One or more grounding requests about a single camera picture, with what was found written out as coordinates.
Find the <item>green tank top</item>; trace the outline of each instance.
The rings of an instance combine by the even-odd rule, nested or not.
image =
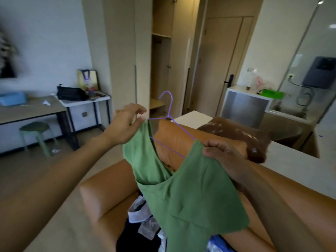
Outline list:
[[[204,252],[211,235],[237,232],[249,218],[229,176],[195,140],[173,173],[157,156],[149,121],[123,146],[140,191],[168,237],[167,252]]]

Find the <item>black bag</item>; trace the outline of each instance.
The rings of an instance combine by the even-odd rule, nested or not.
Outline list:
[[[85,101],[89,99],[89,96],[85,93],[83,89],[74,87],[62,87],[62,84],[57,87],[57,97],[60,100],[69,101]]]

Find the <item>orange leather sofa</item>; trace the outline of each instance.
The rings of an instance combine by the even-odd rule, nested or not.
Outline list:
[[[239,151],[246,144],[184,127],[196,139],[217,138],[230,141]],[[160,120],[154,137],[182,155],[187,155],[193,140],[172,122]],[[177,170],[183,158],[156,143],[160,159]],[[317,193],[259,164],[252,164],[261,176],[280,194],[301,220],[329,251],[336,251],[336,200]],[[115,251],[116,241],[126,221],[127,210],[138,197],[132,167],[126,160],[108,167],[80,185],[84,206],[90,221],[108,251]],[[223,237],[238,252],[275,252],[270,237],[248,199],[240,194],[250,225],[240,232]]]

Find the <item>blue box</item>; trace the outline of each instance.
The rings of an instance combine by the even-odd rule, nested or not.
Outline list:
[[[13,92],[8,94],[0,94],[1,106],[13,106],[26,104],[27,98],[23,92]]]

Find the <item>floor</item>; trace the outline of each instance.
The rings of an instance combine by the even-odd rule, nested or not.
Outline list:
[[[78,134],[83,145],[89,138],[99,135],[99,129]],[[48,171],[49,166],[58,159],[72,152],[65,140],[61,139],[61,151],[51,158],[46,158],[40,147],[34,147],[29,153],[18,152],[0,158],[0,200],[10,196],[18,188]],[[106,153],[83,178],[86,180],[95,173],[122,160],[122,148],[117,146]],[[95,251],[106,252],[99,238],[95,235],[86,216],[76,188],[53,216],[50,222],[30,244],[25,252],[58,251]]]

